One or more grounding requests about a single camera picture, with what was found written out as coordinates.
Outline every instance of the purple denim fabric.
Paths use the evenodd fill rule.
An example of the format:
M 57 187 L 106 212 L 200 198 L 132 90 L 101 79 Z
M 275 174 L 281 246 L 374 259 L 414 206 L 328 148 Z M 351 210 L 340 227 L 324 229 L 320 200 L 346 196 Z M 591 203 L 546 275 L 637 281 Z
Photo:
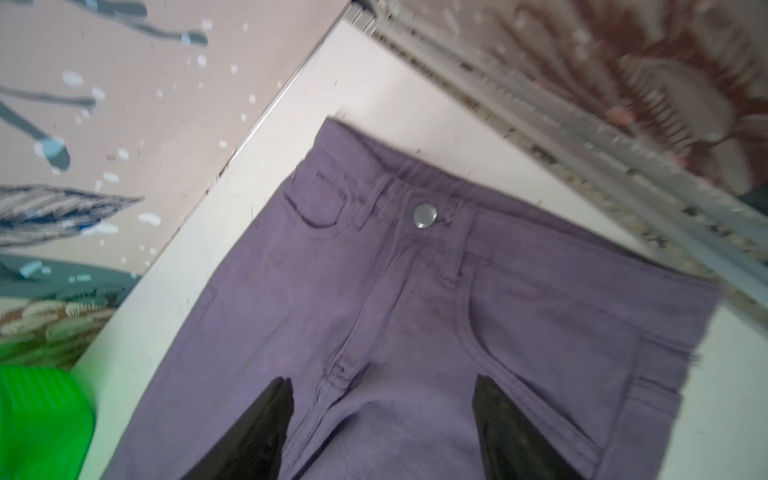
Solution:
M 211 277 L 103 479 L 180 478 L 277 376 L 295 402 L 281 478 L 484 478 L 478 374 L 585 478 L 655 478 L 718 299 L 329 119 Z

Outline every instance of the white table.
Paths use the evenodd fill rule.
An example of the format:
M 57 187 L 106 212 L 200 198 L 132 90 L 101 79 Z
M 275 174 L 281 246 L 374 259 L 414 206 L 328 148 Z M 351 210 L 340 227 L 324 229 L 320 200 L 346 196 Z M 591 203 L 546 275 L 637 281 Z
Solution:
M 382 46 L 341 23 L 74 369 L 97 409 L 81 480 L 103 472 L 216 265 L 327 115 L 618 243 L 644 246 Z M 768 478 L 768 340 L 721 307 L 684 390 L 661 478 Z

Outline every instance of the pants waistband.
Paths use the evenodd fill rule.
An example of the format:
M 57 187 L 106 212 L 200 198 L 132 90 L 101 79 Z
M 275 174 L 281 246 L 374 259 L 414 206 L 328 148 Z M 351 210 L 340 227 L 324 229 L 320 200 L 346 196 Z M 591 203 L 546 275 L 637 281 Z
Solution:
M 455 280 L 466 253 L 547 284 L 680 348 L 697 345 L 717 304 L 716 286 L 669 270 L 521 200 L 448 174 L 327 118 L 324 151 L 369 206 L 363 216 L 402 218 L 434 204 Z

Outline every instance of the belt loop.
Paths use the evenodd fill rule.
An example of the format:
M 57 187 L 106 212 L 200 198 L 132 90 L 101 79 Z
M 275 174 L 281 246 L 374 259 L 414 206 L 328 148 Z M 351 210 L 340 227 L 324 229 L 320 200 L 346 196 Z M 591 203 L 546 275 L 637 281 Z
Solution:
M 386 186 L 391 184 L 394 180 L 395 179 L 392 175 L 389 173 L 384 173 L 381 177 L 379 177 L 376 183 L 373 184 L 373 190 L 371 190 L 371 193 L 368 196 L 366 202 L 360 205 L 360 207 L 353 215 L 352 222 L 354 223 L 355 227 L 357 227 L 357 230 L 360 230 L 365 224 L 366 220 L 368 220 L 371 212 L 373 212 L 373 208 L 376 206 L 376 201 L 379 199 L 379 196 L 381 196 Z
M 458 206 L 451 222 L 448 243 L 445 248 L 445 263 L 441 275 L 443 283 L 450 288 L 456 288 L 458 285 L 458 274 L 464 260 L 467 236 L 477 211 L 477 205 L 462 203 Z

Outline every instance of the wall mural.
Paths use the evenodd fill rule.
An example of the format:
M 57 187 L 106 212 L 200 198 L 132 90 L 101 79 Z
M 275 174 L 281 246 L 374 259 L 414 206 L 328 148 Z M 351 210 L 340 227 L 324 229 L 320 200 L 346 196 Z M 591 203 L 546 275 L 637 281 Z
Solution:
M 764 3 L 403 3 L 768 214 Z
M 0 0 L 0 363 L 74 364 L 345 3 Z

